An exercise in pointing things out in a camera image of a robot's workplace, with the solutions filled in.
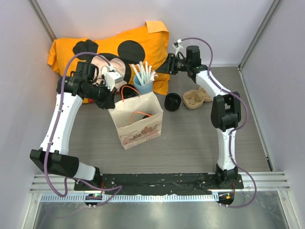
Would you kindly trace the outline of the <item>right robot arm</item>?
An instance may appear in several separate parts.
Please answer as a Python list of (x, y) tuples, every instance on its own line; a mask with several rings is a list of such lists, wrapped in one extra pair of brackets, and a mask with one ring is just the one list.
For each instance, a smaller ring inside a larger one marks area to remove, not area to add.
[(235, 131), (241, 121), (241, 103), (237, 92), (230, 92), (212, 75), (208, 66), (202, 64), (200, 49), (196, 45), (186, 48), (175, 43), (175, 53), (168, 54), (166, 61), (156, 70), (158, 73), (177, 74), (187, 72), (188, 77), (202, 87), (213, 100), (211, 122), (217, 131), (219, 156), (216, 164), (215, 184), (220, 188), (231, 186), (238, 177), (235, 165)]

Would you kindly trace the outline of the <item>paper takeout bag orange handles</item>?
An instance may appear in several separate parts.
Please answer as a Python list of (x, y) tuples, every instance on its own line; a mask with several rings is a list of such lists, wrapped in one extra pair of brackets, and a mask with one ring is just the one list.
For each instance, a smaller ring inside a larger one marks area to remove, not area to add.
[(161, 135), (163, 109), (154, 92), (122, 98), (108, 111), (125, 150)]

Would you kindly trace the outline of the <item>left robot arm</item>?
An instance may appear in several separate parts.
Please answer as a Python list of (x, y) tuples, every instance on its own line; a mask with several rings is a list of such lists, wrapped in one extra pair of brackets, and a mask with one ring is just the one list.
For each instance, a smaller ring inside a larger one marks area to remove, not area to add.
[(115, 85), (123, 76), (112, 66), (103, 73), (89, 62), (78, 62), (76, 71), (58, 81), (56, 106), (47, 134), (39, 149), (30, 152), (30, 159), (45, 174), (84, 180), (90, 190), (101, 187), (102, 177), (97, 167), (86, 165), (70, 156), (69, 140), (76, 114), (85, 98), (101, 109), (115, 108)]

